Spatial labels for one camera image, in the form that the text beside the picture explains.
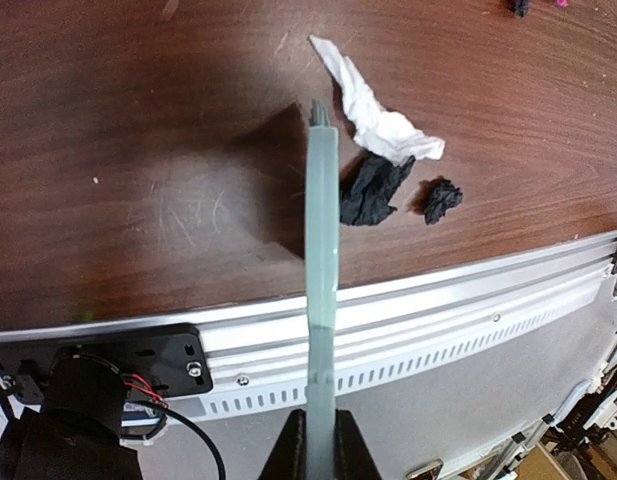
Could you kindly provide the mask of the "mint green hand brush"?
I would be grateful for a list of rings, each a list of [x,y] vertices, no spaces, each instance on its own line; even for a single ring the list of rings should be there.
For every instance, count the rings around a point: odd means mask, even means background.
[[[312,103],[306,158],[305,287],[309,352],[307,479],[335,477],[334,330],[339,285],[339,133]]]

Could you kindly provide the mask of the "long white paper scrap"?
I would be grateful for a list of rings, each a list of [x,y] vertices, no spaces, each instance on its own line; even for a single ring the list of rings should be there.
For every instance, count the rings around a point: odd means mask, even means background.
[[[332,41],[315,35],[309,41],[341,89],[342,109],[355,127],[357,145],[394,164],[411,157],[433,161],[442,158],[445,141],[426,135],[403,114],[385,109],[352,59],[342,55]]]

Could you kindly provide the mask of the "front aluminium rail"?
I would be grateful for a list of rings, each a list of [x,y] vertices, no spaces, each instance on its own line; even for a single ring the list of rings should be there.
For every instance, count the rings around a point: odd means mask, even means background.
[[[560,416],[601,382],[617,341],[617,231],[341,290],[337,404],[386,479],[440,460],[451,477]],[[213,388],[172,407],[217,445],[231,479],[263,469],[305,402],[306,300],[0,332],[0,342],[187,324]]]

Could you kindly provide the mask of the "black scrap front left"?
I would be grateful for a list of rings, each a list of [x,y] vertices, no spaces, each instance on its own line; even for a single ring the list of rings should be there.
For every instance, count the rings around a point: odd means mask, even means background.
[[[348,226],[377,226],[397,211],[390,204],[416,162],[409,156],[401,163],[368,153],[354,181],[340,193],[340,222]]]

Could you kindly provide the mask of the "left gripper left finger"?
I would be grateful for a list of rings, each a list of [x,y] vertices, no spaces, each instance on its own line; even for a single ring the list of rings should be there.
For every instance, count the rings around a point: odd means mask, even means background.
[[[306,478],[306,414],[292,410],[258,477],[259,480]]]

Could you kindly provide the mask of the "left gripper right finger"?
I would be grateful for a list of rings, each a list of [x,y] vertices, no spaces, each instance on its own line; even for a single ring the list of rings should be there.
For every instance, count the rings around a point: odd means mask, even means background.
[[[350,411],[336,411],[334,438],[335,478],[337,480],[382,479]]]

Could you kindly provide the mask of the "black scrap under pink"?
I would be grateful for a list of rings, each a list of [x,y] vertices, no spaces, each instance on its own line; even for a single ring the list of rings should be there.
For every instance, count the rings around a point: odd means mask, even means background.
[[[527,16],[530,7],[530,0],[508,0],[508,6],[511,12],[519,17],[524,18]]]

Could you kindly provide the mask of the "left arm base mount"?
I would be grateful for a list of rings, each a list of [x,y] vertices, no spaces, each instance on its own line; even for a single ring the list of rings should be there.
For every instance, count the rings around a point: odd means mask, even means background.
[[[14,382],[20,403],[88,418],[116,436],[128,398],[139,399],[148,390],[170,399],[213,389],[200,333],[190,324],[3,340],[0,377]]]

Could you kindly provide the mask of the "small black scrap front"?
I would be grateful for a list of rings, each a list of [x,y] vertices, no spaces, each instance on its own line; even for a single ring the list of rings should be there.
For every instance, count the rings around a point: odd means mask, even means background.
[[[463,198],[463,191],[450,180],[443,177],[433,180],[423,201],[425,224],[427,226],[437,224],[445,217],[448,210],[461,205]]]

